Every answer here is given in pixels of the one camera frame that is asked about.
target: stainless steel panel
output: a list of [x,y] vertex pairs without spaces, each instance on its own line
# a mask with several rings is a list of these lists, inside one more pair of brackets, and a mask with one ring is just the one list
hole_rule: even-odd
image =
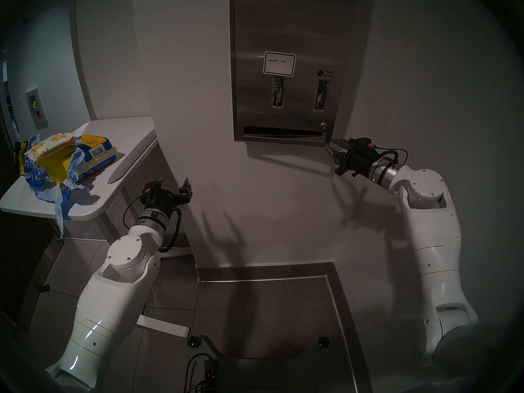
[[[348,62],[354,2],[232,0],[235,139],[318,146],[330,139]],[[273,105],[275,76],[263,73],[266,51],[296,55],[294,76],[283,78],[281,106]]]

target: metal trim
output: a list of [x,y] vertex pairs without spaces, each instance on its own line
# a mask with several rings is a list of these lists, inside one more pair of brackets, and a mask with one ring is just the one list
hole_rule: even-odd
[[230,57],[231,57],[231,100],[233,105],[233,139],[243,140],[242,136],[238,135],[238,123],[236,120],[236,40],[235,40],[235,29],[236,29],[236,12],[235,12],[236,0],[229,0],[229,41],[230,41]]
[[47,246],[33,276],[31,277],[31,282],[26,290],[20,308],[20,315],[18,316],[18,325],[27,332],[29,332],[31,320],[33,319],[33,312],[38,301],[38,296],[40,295],[41,287],[44,285],[49,270],[51,270],[51,266],[58,256],[60,249],[62,249],[63,244],[63,240],[58,239],[57,237],[51,239],[51,242]]
[[78,81],[80,82],[80,89],[84,96],[85,106],[88,109],[89,117],[91,121],[96,119],[95,109],[91,96],[89,95],[88,83],[85,80],[84,69],[82,67],[82,59],[80,56],[80,48],[78,46],[78,35],[77,35],[77,11],[76,11],[77,0],[69,0],[69,25],[71,28],[71,46],[73,47],[73,57],[75,58],[75,65],[77,67]]

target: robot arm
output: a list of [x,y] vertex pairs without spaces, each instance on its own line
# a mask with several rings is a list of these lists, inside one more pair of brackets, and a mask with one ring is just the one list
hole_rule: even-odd
[[[139,198],[145,208],[129,233],[112,243],[104,264],[89,279],[78,300],[65,352],[47,368],[65,390],[101,391],[111,357],[136,325],[158,276],[157,252],[169,249],[178,235],[178,206],[189,203],[191,196],[188,179],[180,194],[162,189],[162,181],[144,186]],[[174,211],[178,214],[177,229],[168,247],[162,249]],[[116,281],[119,276],[124,281]]]
[[345,150],[326,146],[329,155],[339,165],[335,173],[341,176],[354,170],[353,176],[361,174],[399,198],[408,247],[417,259],[422,283],[421,361],[430,366],[433,353],[444,335],[459,326],[478,322],[460,284],[462,236],[447,186],[433,170],[399,167],[397,149],[387,149],[379,154],[369,138],[332,142]]

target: gray floor tile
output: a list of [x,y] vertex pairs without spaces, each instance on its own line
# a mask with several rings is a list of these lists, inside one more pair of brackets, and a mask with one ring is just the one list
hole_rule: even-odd
[[57,360],[62,333],[74,302],[74,296],[53,290],[38,297],[29,333],[21,346],[41,369]]
[[243,282],[198,283],[199,310],[239,310],[243,308],[242,300]]
[[287,282],[292,307],[331,303],[329,286],[324,276],[288,279]]
[[[194,310],[150,308],[158,320],[191,327]],[[145,328],[135,370],[133,393],[181,392],[189,351],[185,338]]]
[[194,309],[198,278],[192,256],[162,259],[150,307]]
[[75,296],[100,245],[100,241],[64,239],[64,245],[49,270],[46,284],[51,290]]
[[286,280],[246,281],[241,285],[245,310],[255,307],[291,307]]
[[192,335],[205,335],[224,356],[243,357],[242,310],[195,310]]
[[[91,264],[89,265],[89,268],[85,272],[85,275],[80,282],[80,285],[77,290],[77,296],[80,297],[80,294],[82,294],[82,291],[84,290],[85,286],[88,284],[89,279],[95,273],[100,267],[104,264],[105,259],[107,257],[107,250],[109,249],[109,242],[105,241],[102,242],[100,245],[100,248],[98,248],[98,251],[96,251],[95,256],[93,260],[91,261]],[[118,277],[118,273],[116,271],[114,272],[115,276],[112,280],[116,280]]]
[[295,337],[295,314],[289,308],[256,307],[244,310],[246,358],[293,358],[300,354]]
[[136,325],[111,359],[104,378],[104,393],[131,393],[143,327]]
[[301,346],[307,346],[319,335],[327,335],[331,341],[342,340],[342,331],[333,304],[293,307],[292,313],[295,319],[294,335]]
[[317,393],[355,392],[351,365],[343,341],[332,341],[326,355],[315,361]]

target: white wall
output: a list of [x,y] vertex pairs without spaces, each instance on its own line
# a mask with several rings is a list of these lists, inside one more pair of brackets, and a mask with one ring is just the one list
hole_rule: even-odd
[[[23,140],[35,133],[47,138],[57,132],[72,132],[90,120],[73,58],[69,0],[33,0],[2,48],[7,49],[9,92]],[[25,96],[35,88],[48,120],[38,129]]]
[[[507,322],[524,291],[520,56],[477,0],[362,2],[354,40],[365,56],[350,57],[337,130],[405,147],[412,168],[442,174],[462,227],[464,292],[483,323]],[[413,366],[420,286],[397,200],[334,176],[322,149],[233,141],[228,0],[133,4],[160,146],[193,184],[185,225],[197,264],[334,259],[374,390],[438,379]]]
[[97,120],[150,116],[132,0],[75,0],[78,46]]

